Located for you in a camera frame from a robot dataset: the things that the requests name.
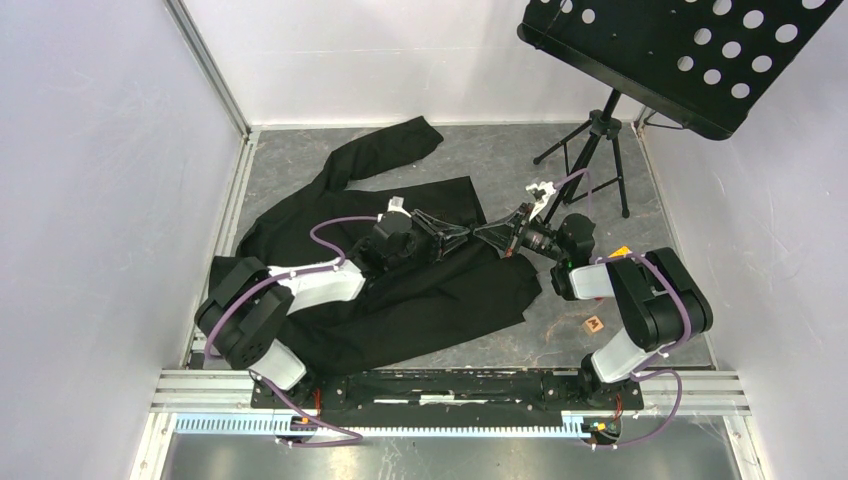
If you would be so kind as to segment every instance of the black garment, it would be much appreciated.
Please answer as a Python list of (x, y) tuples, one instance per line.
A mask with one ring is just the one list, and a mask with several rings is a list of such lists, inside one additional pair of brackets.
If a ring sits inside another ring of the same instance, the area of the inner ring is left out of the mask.
[[(331, 218), (376, 216), (393, 196), (403, 197), (407, 210), (419, 208), (451, 223), (486, 223), (468, 177), (382, 192), (344, 190), (350, 180), (427, 156), (442, 140), (419, 117), (340, 147), (312, 183), (259, 217), (237, 255), (279, 266), (332, 260), (335, 255), (313, 242), (309, 230)], [(348, 251), (373, 225), (330, 225), (318, 236)], [(223, 258), (213, 262), (212, 285), (229, 270), (227, 263)], [(500, 259), (495, 249), (471, 239), (443, 262), (383, 275), (351, 302), (292, 314), (278, 338), (319, 374), (353, 373), (515, 325), (540, 292), (536, 270), (526, 258)]]

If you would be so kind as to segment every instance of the orange tag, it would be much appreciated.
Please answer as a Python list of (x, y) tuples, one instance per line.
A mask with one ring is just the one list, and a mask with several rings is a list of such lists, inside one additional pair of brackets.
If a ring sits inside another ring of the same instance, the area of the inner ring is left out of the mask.
[(612, 254), (610, 255), (610, 258), (612, 258), (612, 257), (623, 257), (623, 256), (627, 255), (628, 253), (633, 253), (633, 252), (631, 252), (630, 249), (627, 248), (627, 245), (625, 245), (625, 246), (619, 248), (618, 250), (612, 252)]

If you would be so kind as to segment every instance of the white wall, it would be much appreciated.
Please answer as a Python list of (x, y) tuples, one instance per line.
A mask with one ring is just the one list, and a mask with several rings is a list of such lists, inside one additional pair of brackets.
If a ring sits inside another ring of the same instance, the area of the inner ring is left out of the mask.
[(720, 361), (740, 372), (780, 479), (844, 478), (848, 7), (725, 142), (649, 128)]
[(609, 95), (518, 39), (523, 0), (186, 4), (254, 125), (582, 122)]
[(126, 478), (239, 138), (161, 1), (3, 2), (0, 477)]

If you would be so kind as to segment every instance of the gray speckled floor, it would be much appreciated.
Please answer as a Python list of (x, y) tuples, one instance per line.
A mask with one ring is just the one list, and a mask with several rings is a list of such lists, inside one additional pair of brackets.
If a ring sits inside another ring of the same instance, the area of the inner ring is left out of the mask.
[[(531, 159), (557, 142), (577, 125), (487, 125), (437, 127), (445, 141), (429, 157), (414, 165), (397, 168), (358, 181), (349, 188), (383, 190), (470, 175), (489, 221), (512, 212), (529, 200), (524, 187), (537, 181), (563, 176), (561, 150), (534, 166)], [(311, 181), (332, 150), (373, 129), (285, 130), (262, 132), (253, 160), (247, 193), (239, 218), (237, 238), (253, 221), (279, 200)], [(583, 147), (586, 134), (569, 143), (573, 160)], [(624, 176), (631, 217), (621, 218), (618, 190), (608, 187), (593, 196), (592, 220), (595, 253), (610, 254), (622, 245), (634, 251), (671, 245), (671, 236), (660, 207), (657, 190), (635, 135), (629, 128), (620, 135)], [(614, 176), (612, 146), (602, 141), (590, 164), (596, 184)], [(567, 211), (586, 212), (585, 200), (560, 208), (561, 221)], [(526, 322), (455, 347), (414, 358), (397, 367), (571, 367), (578, 366), (589, 352), (603, 346), (621, 327), (615, 301), (565, 302), (550, 285), (552, 262), (528, 253), (539, 270), (542, 294), (525, 311)], [(597, 315), (606, 328), (594, 336), (581, 325)], [(682, 347), (667, 360), (673, 366), (710, 364), (703, 337)]]

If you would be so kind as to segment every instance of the jacket sleeve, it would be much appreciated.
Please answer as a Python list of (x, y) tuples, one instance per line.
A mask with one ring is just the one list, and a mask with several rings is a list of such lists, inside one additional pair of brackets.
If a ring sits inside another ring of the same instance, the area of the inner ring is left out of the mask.
[(256, 219), (239, 243), (237, 255), (245, 255), (245, 245), (263, 229), (263, 225), (285, 221), (290, 215), (310, 208), (324, 192), (344, 190), (351, 180), (362, 180), (420, 160), (432, 153), (443, 140), (424, 117), (418, 117), (369, 133), (337, 148), (312, 182)]
[(444, 138), (424, 117), (414, 118), (358, 138), (330, 154), (310, 186), (338, 192), (351, 180), (373, 177), (431, 154)]

